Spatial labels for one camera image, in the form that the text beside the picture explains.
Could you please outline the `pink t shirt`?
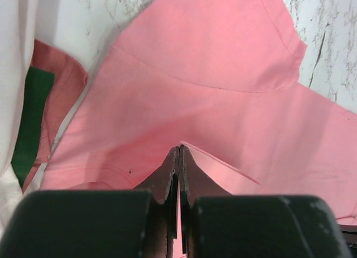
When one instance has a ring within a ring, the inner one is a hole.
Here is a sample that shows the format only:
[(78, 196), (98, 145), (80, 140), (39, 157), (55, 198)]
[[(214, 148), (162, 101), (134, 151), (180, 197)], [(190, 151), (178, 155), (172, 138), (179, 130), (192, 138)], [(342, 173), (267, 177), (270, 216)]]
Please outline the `pink t shirt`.
[(120, 33), (42, 189), (129, 189), (185, 144), (232, 194), (321, 197), (356, 224), (356, 115), (298, 82), (282, 0), (155, 0)]

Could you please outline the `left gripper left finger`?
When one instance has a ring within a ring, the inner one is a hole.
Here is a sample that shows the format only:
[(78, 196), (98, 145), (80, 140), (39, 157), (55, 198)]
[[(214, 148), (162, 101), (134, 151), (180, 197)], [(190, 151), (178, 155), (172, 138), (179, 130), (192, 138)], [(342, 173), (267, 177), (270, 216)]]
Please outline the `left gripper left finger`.
[(2, 257), (172, 257), (179, 150), (132, 190), (27, 195), (1, 239)]

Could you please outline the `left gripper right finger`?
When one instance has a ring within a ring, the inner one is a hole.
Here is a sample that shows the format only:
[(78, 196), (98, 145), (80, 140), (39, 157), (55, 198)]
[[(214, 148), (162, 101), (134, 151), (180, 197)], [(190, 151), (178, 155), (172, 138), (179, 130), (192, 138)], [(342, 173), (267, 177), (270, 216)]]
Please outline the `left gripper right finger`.
[(310, 195), (231, 195), (180, 147), (181, 248), (186, 257), (350, 257), (349, 226)]

